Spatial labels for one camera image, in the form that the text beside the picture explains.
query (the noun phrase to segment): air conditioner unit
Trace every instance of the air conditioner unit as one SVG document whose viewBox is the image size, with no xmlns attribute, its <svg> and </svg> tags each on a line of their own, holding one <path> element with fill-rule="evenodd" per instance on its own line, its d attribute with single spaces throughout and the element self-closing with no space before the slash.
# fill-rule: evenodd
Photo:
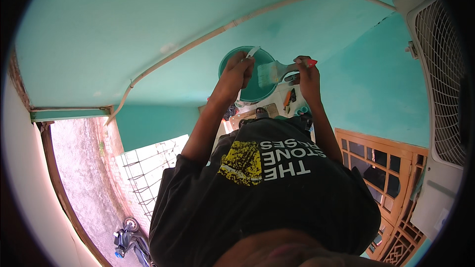
<svg viewBox="0 0 475 267">
<path fill-rule="evenodd" d="M 457 34 L 441 0 L 393 0 L 419 59 L 429 102 L 430 141 L 422 190 L 411 223 L 433 240 L 448 216 L 462 180 L 458 95 L 465 68 Z"/>
</svg>

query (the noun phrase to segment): motorcycle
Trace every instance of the motorcycle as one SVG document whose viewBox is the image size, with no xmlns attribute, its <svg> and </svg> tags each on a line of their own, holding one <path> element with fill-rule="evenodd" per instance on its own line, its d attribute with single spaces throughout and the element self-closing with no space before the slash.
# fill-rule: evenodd
<svg viewBox="0 0 475 267">
<path fill-rule="evenodd" d="M 118 258 L 124 258 L 125 254 L 131 249 L 134 250 L 137 259 L 143 267 L 155 267 L 150 256 L 145 236 L 139 231 L 139 223 L 134 218 L 126 218 L 123 221 L 123 228 L 114 232 L 114 244 L 116 247 L 115 255 Z"/>
</svg>

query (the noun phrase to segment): paintbrush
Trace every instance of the paintbrush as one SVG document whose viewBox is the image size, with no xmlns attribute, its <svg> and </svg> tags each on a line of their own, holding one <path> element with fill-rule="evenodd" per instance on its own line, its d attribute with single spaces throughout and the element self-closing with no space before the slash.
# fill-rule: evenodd
<svg viewBox="0 0 475 267">
<path fill-rule="evenodd" d="M 317 61 L 305 59 L 302 62 L 310 68 L 317 64 Z M 280 83 L 289 72 L 298 71 L 297 64 L 284 65 L 279 61 L 274 61 L 258 66 L 258 83 L 259 87 L 264 88 L 273 84 Z"/>
</svg>

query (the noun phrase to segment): green container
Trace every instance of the green container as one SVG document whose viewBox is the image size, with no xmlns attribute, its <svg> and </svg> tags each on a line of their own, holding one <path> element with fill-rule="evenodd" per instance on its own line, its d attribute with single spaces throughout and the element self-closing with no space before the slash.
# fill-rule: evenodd
<svg viewBox="0 0 475 267">
<path fill-rule="evenodd" d="M 238 51 L 245 51 L 249 52 L 254 46 L 242 46 L 235 48 L 234 50 L 230 51 L 229 53 L 224 56 L 223 60 L 221 61 L 219 65 L 219 77 L 221 77 L 221 74 L 223 73 L 224 68 L 226 67 L 226 63 L 228 63 L 228 60 L 236 54 Z M 274 62 L 274 58 L 266 52 L 263 49 L 259 49 L 255 54 L 254 54 L 254 59 L 256 59 L 256 62 L 254 63 L 254 70 L 252 72 L 252 78 L 247 84 L 247 87 L 245 89 L 241 90 L 241 98 L 239 101 L 236 101 L 240 105 L 252 105 L 256 104 L 261 100 L 266 99 L 269 97 L 274 90 L 277 87 L 277 84 L 275 85 L 270 85 L 266 86 L 264 88 L 259 87 L 258 83 L 258 66 L 261 64 L 267 64 L 270 62 Z"/>
</svg>

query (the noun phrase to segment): black t-shirt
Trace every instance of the black t-shirt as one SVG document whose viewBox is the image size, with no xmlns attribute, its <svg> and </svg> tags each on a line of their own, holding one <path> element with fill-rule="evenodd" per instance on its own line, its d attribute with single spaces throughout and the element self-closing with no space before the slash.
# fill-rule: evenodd
<svg viewBox="0 0 475 267">
<path fill-rule="evenodd" d="M 359 255 L 380 211 L 357 169 L 330 160 L 292 119 L 263 118 L 222 136 L 201 167 L 165 169 L 150 227 L 158 266 L 212 266 L 240 239 L 302 230 L 328 250 Z"/>
</svg>

